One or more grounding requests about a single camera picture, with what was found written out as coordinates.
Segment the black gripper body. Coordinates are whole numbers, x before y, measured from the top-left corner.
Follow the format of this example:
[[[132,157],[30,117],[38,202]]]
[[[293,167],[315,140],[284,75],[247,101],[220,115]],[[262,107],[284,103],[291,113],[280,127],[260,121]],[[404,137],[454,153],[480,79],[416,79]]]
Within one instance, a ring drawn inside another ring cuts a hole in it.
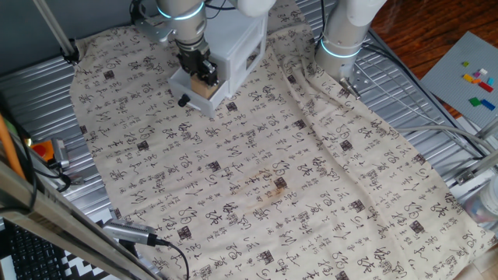
[[[179,48],[180,53],[177,57],[183,70],[188,74],[199,74],[200,76],[212,73],[212,64],[209,61],[211,52],[204,37],[193,43],[181,40],[175,40],[175,43]]]

